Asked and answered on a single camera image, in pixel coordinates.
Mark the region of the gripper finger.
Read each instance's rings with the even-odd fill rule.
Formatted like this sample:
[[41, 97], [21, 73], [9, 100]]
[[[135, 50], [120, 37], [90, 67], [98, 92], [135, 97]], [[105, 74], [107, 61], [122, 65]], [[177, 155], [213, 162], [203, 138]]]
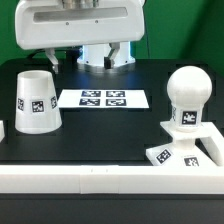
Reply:
[[115, 64], [115, 58], [120, 50], [120, 43], [110, 43], [110, 52], [109, 54], [104, 58], [104, 68], [105, 69], [113, 69]]
[[52, 69], [55, 73], [59, 72], [59, 63], [58, 59], [55, 56], [55, 49], [54, 48], [48, 48], [45, 50], [45, 55], [52, 63]]

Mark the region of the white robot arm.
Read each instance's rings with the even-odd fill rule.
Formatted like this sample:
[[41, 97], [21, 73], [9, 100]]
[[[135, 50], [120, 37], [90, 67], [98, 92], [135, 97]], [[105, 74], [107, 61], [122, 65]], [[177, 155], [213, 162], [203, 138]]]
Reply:
[[120, 70], [135, 63], [130, 43], [144, 33], [146, 0], [19, 0], [16, 42], [24, 50], [45, 51], [58, 68], [55, 50], [82, 48], [83, 70]]

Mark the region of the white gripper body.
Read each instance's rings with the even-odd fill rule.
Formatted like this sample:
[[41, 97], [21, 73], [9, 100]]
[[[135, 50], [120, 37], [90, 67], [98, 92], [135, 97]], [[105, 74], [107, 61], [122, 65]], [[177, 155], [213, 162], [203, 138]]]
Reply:
[[138, 41], [145, 0], [20, 0], [17, 44], [25, 49]]

